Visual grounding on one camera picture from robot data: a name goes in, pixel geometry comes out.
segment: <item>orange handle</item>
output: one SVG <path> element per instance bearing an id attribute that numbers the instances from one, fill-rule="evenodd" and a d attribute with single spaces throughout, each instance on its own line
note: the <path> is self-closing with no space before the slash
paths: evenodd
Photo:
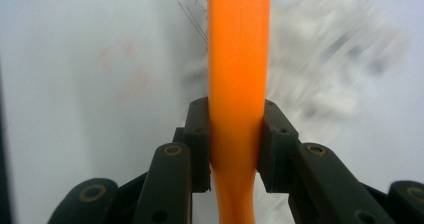
<path id="1" fill-rule="evenodd" d="M 269 0 L 209 0 L 211 164 L 221 224 L 253 224 Z"/>

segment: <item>orange plastic handle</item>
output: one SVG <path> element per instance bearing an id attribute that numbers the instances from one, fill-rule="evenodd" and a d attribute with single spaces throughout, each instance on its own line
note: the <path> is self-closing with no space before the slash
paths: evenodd
<path id="1" fill-rule="evenodd" d="M 269 0 L 209 0 L 211 164 L 221 224 L 253 224 Z"/>

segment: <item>orange object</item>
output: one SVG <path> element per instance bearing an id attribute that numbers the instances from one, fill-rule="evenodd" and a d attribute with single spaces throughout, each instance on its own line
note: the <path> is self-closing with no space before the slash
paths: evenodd
<path id="1" fill-rule="evenodd" d="M 253 224 L 269 0 L 209 0 L 211 164 L 221 224 Z"/>

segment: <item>orange stick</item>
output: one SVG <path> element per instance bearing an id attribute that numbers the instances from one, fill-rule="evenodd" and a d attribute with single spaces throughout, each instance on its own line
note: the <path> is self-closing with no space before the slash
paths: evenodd
<path id="1" fill-rule="evenodd" d="M 221 224 L 253 224 L 269 0 L 209 0 L 211 164 Z"/>

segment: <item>white surface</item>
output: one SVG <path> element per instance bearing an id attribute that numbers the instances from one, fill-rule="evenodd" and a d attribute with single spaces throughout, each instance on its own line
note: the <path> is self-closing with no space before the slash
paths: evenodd
<path id="1" fill-rule="evenodd" d="M 195 0 L 0 0 L 16 223 L 46 223 L 86 179 L 122 185 L 145 172 L 188 103 L 206 94 L 190 69 L 207 47 L 178 2 Z M 387 191 L 398 179 L 424 182 L 424 0 L 377 5 L 410 37 L 405 63 L 368 83 L 358 115 L 324 144 L 359 180 Z M 194 201 L 194 223 L 216 223 L 213 193 Z M 283 211 L 276 203 L 260 203 L 258 223 L 281 221 L 265 216 Z"/>

